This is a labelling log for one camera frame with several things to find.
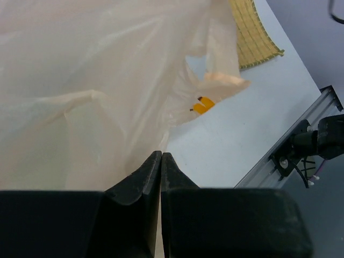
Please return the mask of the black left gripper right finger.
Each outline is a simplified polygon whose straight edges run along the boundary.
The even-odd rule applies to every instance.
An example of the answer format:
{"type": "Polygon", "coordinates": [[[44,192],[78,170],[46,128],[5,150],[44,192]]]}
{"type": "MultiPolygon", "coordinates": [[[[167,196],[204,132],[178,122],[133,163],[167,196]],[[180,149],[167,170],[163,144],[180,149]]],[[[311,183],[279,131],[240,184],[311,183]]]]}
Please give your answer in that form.
{"type": "Polygon", "coordinates": [[[199,187],[164,153],[161,167],[161,222],[165,257],[204,257],[204,219],[199,187]]]}

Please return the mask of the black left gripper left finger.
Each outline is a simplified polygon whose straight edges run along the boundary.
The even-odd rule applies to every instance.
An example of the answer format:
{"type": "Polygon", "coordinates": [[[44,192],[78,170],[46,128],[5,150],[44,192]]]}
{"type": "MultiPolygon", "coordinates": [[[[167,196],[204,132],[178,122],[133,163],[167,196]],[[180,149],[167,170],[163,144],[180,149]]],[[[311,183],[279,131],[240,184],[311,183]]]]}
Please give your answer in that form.
{"type": "Polygon", "coordinates": [[[161,151],[102,197],[88,245],[89,257],[154,257],[161,151]]]}

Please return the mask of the translucent peach plastic bag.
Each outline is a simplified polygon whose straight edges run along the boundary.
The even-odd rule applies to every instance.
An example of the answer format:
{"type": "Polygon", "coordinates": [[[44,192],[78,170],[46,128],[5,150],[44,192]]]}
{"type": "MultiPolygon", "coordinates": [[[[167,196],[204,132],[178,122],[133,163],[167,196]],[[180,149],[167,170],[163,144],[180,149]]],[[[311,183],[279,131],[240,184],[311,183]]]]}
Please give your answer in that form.
{"type": "Polygon", "coordinates": [[[105,190],[248,86],[228,1],[1,1],[1,189],[105,190]]]}

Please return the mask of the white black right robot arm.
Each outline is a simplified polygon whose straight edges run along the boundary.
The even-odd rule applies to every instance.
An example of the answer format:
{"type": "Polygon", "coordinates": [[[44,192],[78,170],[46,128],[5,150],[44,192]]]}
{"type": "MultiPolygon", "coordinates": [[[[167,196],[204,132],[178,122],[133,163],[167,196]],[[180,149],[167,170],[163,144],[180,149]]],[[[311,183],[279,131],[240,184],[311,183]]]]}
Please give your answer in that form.
{"type": "Polygon", "coordinates": [[[325,117],[315,131],[291,138],[294,157],[320,156],[330,160],[343,154],[343,115],[325,117]]]}

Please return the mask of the yellow bamboo tray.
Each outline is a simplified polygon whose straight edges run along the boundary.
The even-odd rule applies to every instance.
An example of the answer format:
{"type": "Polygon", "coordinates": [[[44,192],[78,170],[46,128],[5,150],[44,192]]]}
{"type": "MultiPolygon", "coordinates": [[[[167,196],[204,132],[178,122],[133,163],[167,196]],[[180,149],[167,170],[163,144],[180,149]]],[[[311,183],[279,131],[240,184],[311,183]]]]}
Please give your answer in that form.
{"type": "Polygon", "coordinates": [[[253,0],[229,1],[237,30],[239,69],[256,67],[283,56],[264,28],[253,0]]]}

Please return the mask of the aluminium front frame rail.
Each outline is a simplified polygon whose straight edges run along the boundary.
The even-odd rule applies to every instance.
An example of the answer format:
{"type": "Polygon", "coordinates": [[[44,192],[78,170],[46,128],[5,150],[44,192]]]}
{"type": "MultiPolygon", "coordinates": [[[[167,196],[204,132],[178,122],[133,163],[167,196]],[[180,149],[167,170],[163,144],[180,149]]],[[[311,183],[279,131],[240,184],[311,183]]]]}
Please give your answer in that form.
{"type": "Polygon", "coordinates": [[[236,185],[238,188],[281,188],[297,174],[306,188],[318,180],[315,156],[331,160],[343,155],[343,106],[332,86],[236,185]]]}

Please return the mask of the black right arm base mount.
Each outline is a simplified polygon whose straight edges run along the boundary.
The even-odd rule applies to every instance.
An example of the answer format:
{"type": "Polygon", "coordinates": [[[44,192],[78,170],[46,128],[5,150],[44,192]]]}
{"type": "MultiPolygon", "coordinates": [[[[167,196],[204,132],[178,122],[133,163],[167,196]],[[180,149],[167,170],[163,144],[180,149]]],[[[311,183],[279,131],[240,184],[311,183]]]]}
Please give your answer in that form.
{"type": "Polygon", "coordinates": [[[294,170],[301,177],[306,188],[309,187],[309,177],[307,175],[307,158],[294,157],[293,146],[291,144],[292,136],[305,132],[314,131],[308,120],[301,120],[295,128],[287,134],[287,137],[273,151],[270,158],[272,159],[276,169],[281,175],[281,179],[287,178],[294,170]]]}

